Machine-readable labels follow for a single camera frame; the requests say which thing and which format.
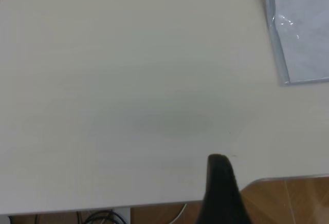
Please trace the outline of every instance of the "black cable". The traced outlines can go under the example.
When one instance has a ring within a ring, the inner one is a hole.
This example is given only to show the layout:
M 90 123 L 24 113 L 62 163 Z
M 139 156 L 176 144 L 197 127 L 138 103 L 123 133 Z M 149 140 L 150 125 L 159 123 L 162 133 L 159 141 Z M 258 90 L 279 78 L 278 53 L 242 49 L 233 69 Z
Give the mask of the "black cable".
M 122 221 L 123 224 L 127 224 L 127 223 L 124 221 L 124 219 L 123 219 L 120 215 L 118 215 L 118 214 L 115 213 L 114 211 L 112 211 L 112 214 L 115 215 L 116 217 L 118 217 L 118 218 L 120 219 L 120 221 Z
M 77 222 L 78 222 L 78 224 L 80 224 L 80 215 L 79 215 L 78 211 L 77 211 Z
M 112 219 L 112 218 L 110 218 L 110 217 L 108 217 L 108 216 L 96 216 L 96 217 L 94 217 L 94 218 L 88 218 L 87 220 L 85 220 L 84 221 L 84 223 L 82 223 L 82 224 L 87 224 L 87 223 L 89 223 L 89 222 L 93 222 L 93 221 L 95 221 L 95 220 L 109 220 L 109 221 L 111 221 L 111 222 L 113 222 L 114 224 L 120 224 L 119 222 L 117 222 L 116 220 L 114 220 L 114 219 Z
M 34 224 L 38 224 L 38 222 L 39 222 L 38 215 L 35 215 L 35 218 L 34 218 Z
M 99 214 L 110 214 L 110 215 L 112 215 L 112 213 L 113 213 L 112 210 L 101 210 L 101 211 L 97 211 L 97 212 L 94 212 L 91 215 L 89 215 L 87 217 L 87 219 L 85 219 L 84 222 L 87 222 L 90 218 L 93 218 L 94 216 L 99 215 Z

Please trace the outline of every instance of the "wooden floor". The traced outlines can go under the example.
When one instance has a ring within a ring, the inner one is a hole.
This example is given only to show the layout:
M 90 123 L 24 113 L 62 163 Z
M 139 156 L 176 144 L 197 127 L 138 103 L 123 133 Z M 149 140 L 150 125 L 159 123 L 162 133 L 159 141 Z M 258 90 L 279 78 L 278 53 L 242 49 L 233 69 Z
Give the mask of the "wooden floor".
M 259 182 L 242 191 L 254 224 L 328 224 L 329 178 Z M 167 224 L 182 204 L 132 208 L 132 224 Z M 195 223 L 200 203 L 190 203 L 175 224 Z M 33 224 L 34 216 L 14 216 L 13 224 Z M 76 213 L 41 215 L 39 224 L 76 224 Z

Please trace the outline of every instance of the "black object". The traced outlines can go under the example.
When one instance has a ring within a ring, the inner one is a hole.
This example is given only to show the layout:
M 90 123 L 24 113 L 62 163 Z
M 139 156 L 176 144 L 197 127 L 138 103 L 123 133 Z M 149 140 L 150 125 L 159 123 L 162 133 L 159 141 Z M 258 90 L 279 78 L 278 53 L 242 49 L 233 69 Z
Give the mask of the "black object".
M 99 214 L 108 214 L 108 215 L 107 216 L 99 216 Z M 85 219 L 83 224 L 93 223 L 96 220 L 109 220 L 109 221 L 111 221 L 115 224 L 119 224 L 119 222 L 114 220 L 112 218 L 112 216 L 117 216 L 120 219 L 120 221 L 122 221 L 122 224 L 126 224 L 124 219 L 119 214 L 115 213 L 112 210 L 109 210 L 109 211 L 108 210 L 101 210 L 101 211 L 95 212 L 95 213 L 89 215 L 88 218 Z
M 80 224 L 80 214 L 78 211 L 77 211 L 77 223 Z
M 196 224 L 252 224 L 226 156 L 208 157 L 206 194 Z

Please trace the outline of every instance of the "table surface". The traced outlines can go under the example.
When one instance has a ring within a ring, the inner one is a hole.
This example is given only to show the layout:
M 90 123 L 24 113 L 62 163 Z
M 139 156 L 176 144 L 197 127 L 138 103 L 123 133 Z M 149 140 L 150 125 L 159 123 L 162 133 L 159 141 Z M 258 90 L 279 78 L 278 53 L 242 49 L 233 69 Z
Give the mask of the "table surface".
M 329 83 L 281 86 L 264 0 L 1 0 L 0 214 L 326 174 Z

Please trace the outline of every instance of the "clear plastic bag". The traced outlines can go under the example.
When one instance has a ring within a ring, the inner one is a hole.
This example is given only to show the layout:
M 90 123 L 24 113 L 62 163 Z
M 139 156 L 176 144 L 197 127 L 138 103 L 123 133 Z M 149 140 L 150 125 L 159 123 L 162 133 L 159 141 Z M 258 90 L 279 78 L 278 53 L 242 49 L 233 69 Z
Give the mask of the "clear plastic bag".
M 329 80 L 329 0 L 266 0 L 284 84 Z

